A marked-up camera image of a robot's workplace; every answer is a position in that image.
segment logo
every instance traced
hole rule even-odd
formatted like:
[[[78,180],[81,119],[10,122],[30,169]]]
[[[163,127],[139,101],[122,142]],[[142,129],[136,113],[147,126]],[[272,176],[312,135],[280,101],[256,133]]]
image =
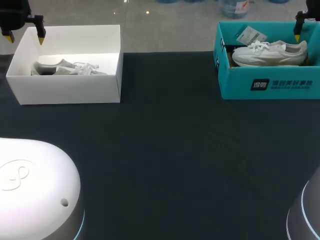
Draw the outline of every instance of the logo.
[[[16,159],[0,166],[0,190],[13,191],[23,184],[30,175],[30,167],[34,163],[29,160]]]
[[[221,40],[220,40],[220,46],[221,46],[221,52],[223,52],[223,51],[224,51],[224,48],[226,47],[225,41],[224,41],[223,38],[221,38]]]
[[[267,90],[269,81],[269,79],[254,79],[251,85],[251,91]]]
[[[220,62],[219,62],[219,57],[217,56],[217,57],[216,57],[216,64],[215,64],[216,74],[219,73],[219,67],[220,67]]]

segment paper tag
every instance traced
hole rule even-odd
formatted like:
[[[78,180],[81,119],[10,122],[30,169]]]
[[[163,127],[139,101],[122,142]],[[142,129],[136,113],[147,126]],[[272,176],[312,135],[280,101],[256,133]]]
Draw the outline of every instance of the paper tag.
[[[236,14],[245,14],[249,10],[249,0],[238,1],[235,5]]]
[[[264,42],[267,39],[267,36],[261,32],[253,29],[250,26],[247,26],[246,29],[238,36],[236,39],[238,42],[249,46],[254,43],[256,40]]]

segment dark table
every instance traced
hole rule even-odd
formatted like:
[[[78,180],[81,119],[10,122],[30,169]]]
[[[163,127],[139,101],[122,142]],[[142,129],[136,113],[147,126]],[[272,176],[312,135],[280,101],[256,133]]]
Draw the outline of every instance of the dark table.
[[[87,239],[287,239],[320,164],[319,101],[224,101],[212,52],[169,52],[124,55],[121,104],[20,106],[0,59],[0,136],[73,159]]]

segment shoe tag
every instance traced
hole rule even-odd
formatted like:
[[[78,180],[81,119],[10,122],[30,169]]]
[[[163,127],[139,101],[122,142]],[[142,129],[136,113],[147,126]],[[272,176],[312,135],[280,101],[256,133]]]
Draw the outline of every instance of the shoe tag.
[[[254,43],[256,40],[258,40],[260,42],[264,42],[267,39],[266,35],[253,29],[250,26],[247,26],[242,33],[237,34],[236,36],[237,36],[236,40],[238,42],[240,42],[244,45],[247,45],[247,46]]]

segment water bottle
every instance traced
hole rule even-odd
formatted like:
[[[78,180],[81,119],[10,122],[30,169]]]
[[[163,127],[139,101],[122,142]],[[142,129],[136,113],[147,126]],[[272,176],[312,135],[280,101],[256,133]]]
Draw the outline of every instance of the water bottle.
[[[289,0],[270,0],[270,2],[273,2],[275,4],[284,4],[288,2]]]
[[[230,19],[243,18],[249,10],[249,0],[219,0],[223,15]]]

